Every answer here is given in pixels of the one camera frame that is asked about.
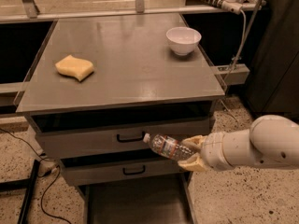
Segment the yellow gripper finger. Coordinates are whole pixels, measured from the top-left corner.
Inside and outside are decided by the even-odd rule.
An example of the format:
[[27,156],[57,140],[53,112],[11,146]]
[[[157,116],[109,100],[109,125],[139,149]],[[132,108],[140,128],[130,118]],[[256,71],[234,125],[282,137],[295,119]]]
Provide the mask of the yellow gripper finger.
[[178,165],[191,172],[204,172],[207,170],[207,166],[199,156],[190,157],[186,161],[179,161]]
[[205,135],[196,135],[182,141],[182,144],[196,152],[199,152],[206,140]]

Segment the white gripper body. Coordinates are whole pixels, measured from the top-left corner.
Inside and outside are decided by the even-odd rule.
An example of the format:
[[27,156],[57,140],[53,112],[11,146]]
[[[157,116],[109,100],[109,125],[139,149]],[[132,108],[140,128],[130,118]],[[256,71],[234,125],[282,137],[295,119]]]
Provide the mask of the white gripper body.
[[223,152],[224,133],[211,133],[201,147],[200,156],[211,169],[217,172],[232,170]]

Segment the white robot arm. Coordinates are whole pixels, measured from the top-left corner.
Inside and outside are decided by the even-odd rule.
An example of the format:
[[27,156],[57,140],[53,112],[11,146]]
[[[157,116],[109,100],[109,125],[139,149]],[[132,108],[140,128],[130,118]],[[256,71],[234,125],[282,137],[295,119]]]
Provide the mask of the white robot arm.
[[187,171],[228,171],[246,166],[259,169],[299,168],[299,125],[277,115],[254,120],[249,129],[195,136],[200,151],[178,165]]

